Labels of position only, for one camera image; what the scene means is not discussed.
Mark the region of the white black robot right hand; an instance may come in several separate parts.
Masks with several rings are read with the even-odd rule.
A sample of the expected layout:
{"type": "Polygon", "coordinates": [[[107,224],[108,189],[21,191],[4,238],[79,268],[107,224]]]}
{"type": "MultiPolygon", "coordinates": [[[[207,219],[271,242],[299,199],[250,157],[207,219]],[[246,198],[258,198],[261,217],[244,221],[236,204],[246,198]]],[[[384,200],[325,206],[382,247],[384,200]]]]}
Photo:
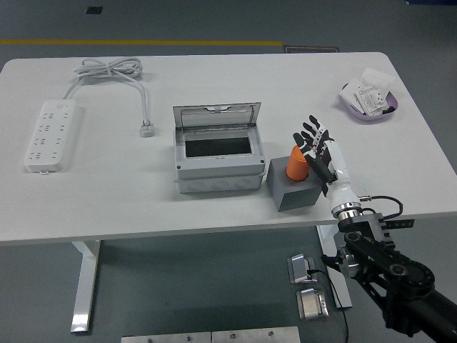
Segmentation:
{"type": "Polygon", "coordinates": [[[322,181],[323,194],[330,201],[333,217],[345,219],[361,213],[361,202],[351,188],[351,179],[339,145],[328,129],[312,115],[303,131],[293,134],[296,146],[322,181]]]}

